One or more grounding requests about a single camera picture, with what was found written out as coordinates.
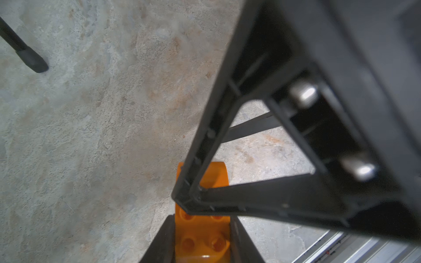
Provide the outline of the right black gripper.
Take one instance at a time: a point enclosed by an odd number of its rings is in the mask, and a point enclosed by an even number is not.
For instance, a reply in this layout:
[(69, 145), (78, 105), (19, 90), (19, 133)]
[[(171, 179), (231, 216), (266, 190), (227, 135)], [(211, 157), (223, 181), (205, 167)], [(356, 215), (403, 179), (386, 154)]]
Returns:
[(279, 9), (353, 140), (331, 153), (331, 172), (420, 210), (420, 1), (280, 1)]

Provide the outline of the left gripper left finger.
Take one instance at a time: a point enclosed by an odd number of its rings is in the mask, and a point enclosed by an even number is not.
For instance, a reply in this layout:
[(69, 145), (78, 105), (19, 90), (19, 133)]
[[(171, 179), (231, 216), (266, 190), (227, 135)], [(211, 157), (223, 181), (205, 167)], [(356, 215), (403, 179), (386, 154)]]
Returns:
[(146, 250), (140, 263), (174, 263), (175, 262), (175, 219), (174, 215), (166, 217), (152, 243)]

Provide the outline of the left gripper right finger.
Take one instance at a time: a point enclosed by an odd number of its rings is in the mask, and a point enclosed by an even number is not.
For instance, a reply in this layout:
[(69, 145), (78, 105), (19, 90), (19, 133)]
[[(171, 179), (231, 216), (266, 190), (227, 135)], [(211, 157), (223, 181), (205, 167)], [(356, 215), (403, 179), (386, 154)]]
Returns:
[(260, 252), (236, 216), (230, 217), (230, 243), (231, 263), (264, 263)]

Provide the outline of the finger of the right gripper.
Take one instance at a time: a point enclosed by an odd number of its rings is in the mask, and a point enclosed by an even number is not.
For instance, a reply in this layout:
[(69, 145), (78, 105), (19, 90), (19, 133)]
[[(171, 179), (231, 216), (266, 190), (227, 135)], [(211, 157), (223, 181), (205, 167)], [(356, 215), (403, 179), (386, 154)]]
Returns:
[[(421, 209), (359, 188), (327, 159), (351, 146), (349, 129), (325, 99), (319, 73), (279, 9), (246, 1), (172, 197), (194, 215), (259, 217), (407, 242), (421, 241)], [(281, 126), (315, 167), (312, 174), (205, 188), (222, 143)]]

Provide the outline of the orange curved lego brick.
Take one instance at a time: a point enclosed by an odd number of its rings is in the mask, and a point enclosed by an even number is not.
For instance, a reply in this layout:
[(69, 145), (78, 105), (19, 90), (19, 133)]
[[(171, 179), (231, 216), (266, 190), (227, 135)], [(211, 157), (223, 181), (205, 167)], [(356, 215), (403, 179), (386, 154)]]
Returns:
[(175, 262), (231, 262), (230, 217), (198, 216), (175, 205)]

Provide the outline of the black perforated music stand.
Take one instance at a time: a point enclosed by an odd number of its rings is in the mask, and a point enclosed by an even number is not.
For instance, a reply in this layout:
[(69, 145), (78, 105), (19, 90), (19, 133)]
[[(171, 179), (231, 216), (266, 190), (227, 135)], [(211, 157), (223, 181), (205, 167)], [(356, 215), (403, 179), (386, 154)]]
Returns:
[(29, 47), (2, 18), (0, 21), (1, 37), (15, 50), (24, 64), (36, 73), (48, 71), (49, 66), (46, 61)]

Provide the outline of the aluminium mounting rail frame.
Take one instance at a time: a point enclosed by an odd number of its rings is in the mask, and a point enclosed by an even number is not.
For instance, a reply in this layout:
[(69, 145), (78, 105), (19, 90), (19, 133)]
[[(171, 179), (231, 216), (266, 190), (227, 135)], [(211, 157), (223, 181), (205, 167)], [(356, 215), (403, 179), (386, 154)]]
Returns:
[(294, 263), (419, 263), (419, 245), (327, 231)]

